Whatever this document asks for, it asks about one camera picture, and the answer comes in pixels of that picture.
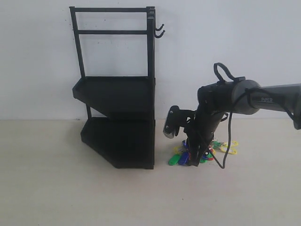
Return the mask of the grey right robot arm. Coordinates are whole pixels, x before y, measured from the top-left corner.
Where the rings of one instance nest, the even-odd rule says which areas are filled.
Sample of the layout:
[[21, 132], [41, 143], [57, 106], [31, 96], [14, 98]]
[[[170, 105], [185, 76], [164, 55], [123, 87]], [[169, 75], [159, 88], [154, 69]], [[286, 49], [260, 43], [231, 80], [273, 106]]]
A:
[[202, 86], [197, 92], [198, 107], [185, 128], [189, 141], [188, 164], [198, 166], [202, 155], [209, 150], [215, 130], [223, 116], [253, 115], [260, 109], [285, 112], [294, 128], [301, 128], [301, 85], [260, 86], [253, 80], [217, 82]]

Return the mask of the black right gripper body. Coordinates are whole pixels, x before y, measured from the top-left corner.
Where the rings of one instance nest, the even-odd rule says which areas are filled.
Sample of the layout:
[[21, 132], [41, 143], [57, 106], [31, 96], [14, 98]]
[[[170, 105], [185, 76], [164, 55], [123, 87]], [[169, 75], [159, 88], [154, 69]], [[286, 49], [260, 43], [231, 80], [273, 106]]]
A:
[[208, 148], [224, 115], [227, 115], [225, 111], [215, 110], [208, 104], [198, 105], [184, 127], [190, 151], [205, 151]]

